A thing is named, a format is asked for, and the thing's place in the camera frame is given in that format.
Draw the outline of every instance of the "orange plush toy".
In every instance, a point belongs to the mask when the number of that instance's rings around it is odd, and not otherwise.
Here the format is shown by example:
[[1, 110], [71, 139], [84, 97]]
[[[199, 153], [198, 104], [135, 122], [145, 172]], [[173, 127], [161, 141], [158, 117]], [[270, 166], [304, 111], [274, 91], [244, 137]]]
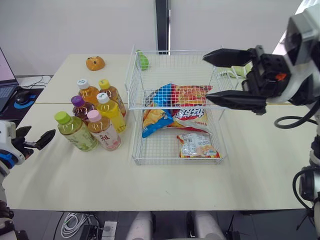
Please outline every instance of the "orange plush toy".
[[104, 68], [105, 61], [100, 56], [91, 56], [87, 58], [85, 64], [89, 70], [97, 71]]

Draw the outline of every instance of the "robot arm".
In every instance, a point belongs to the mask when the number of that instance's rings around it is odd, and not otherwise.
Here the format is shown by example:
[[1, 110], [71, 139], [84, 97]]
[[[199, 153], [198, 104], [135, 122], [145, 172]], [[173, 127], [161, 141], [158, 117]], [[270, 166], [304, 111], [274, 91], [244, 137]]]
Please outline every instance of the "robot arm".
[[[316, 4], [289, 19], [284, 46], [285, 56], [266, 54], [262, 46], [248, 50], [219, 49], [206, 54], [203, 60], [217, 66], [245, 66], [252, 69], [242, 82], [242, 90], [208, 93], [206, 98], [230, 109], [250, 110], [257, 115], [266, 113], [266, 104], [289, 101], [306, 105], [310, 111], [304, 117], [288, 116], [277, 119], [278, 128], [290, 129], [304, 122], [317, 124], [316, 137], [311, 144], [309, 166], [303, 167], [293, 178], [293, 192], [298, 201], [314, 217], [320, 239], [320, 4]], [[285, 119], [298, 119], [280, 125]], [[300, 177], [299, 194], [313, 203], [310, 208], [299, 197], [296, 182]]]
[[0, 240], [28, 239], [24, 231], [15, 231], [13, 212], [7, 207], [5, 189], [2, 183], [15, 165], [22, 164], [34, 151], [43, 149], [55, 136], [56, 130], [44, 133], [37, 142], [28, 142], [25, 136], [31, 126], [16, 130], [13, 122], [0, 120]]
[[308, 105], [320, 96], [320, 4], [289, 19], [285, 56], [266, 54], [262, 46], [248, 50], [219, 49], [203, 60], [217, 67], [244, 66], [252, 70], [242, 89], [207, 94], [210, 101], [231, 109], [266, 113], [266, 102]]

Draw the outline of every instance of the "snack bag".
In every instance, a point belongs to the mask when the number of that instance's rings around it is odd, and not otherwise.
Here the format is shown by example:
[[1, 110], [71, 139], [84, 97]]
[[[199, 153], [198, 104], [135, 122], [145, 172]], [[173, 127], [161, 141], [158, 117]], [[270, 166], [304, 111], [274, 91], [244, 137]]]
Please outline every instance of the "snack bag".
[[[171, 87], [167, 84], [152, 92], [146, 98], [146, 107], [167, 107], [171, 104]], [[142, 137], [146, 138], [156, 130], [173, 123], [170, 111], [167, 109], [147, 109], [143, 112]]]
[[210, 85], [185, 85], [172, 84], [172, 106], [183, 104], [205, 105], [206, 94], [212, 89]]
[[183, 107], [195, 107], [195, 108], [182, 108], [174, 109], [172, 111], [173, 123], [168, 125], [168, 128], [183, 128], [184, 130], [207, 132], [208, 117], [205, 109], [196, 108], [195, 104], [182, 104]]
[[182, 143], [180, 158], [220, 158], [208, 133], [197, 132], [176, 136]]

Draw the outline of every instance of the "table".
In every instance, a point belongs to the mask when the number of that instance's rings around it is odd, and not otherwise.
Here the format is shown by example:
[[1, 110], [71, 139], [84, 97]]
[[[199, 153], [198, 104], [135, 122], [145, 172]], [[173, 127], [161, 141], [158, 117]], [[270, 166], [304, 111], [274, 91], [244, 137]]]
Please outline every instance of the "table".
[[[33, 126], [27, 139], [36, 141], [45, 131], [56, 129], [58, 111], [71, 113], [72, 105], [35, 103], [20, 124]], [[35, 150], [11, 170], [3, 183], [7, 201], [13, 209], [56, 211], [301, 208], [292, 179], [309, 164], [316, 126], [306, 123], [284, 130], [275, 128], [273, 121], [307, 111], [292, 105], [269, 105], [263, 116], [225, 111], [221, 129], [228, 158], [219, 165], [135, 165], [131, 112], [123, 143], [112, 152], [100, 147], [81, 152], [57, 132], [46, 148]]]
[[[105, 61], [105, 67], [98, 71], [91, 71], [86, 67], [86, 60], [90, 56], [100, 56]], [[128, 54], [70, 54], [46, 87], [37, 103], [70, 103], [71, 98], [78, 95], [77, 81], [87, 79], [89, 84], [99, 88], [98, 81], [108, 79], [110, 84], [119, 91], [122, 101], [128, 103], [125, 91], [125, 78], [129, 64]]]

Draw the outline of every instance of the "laptop screen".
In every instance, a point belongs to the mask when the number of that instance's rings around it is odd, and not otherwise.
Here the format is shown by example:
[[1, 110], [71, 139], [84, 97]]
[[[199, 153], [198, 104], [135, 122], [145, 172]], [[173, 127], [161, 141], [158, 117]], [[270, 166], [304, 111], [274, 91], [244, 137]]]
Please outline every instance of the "laptop screen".
[[16, 78], [11, 71], [11, 68], [5, 58], [4, 53], [0, 48], [0, 84], [5, 82], [13, 82], [16, 81]]

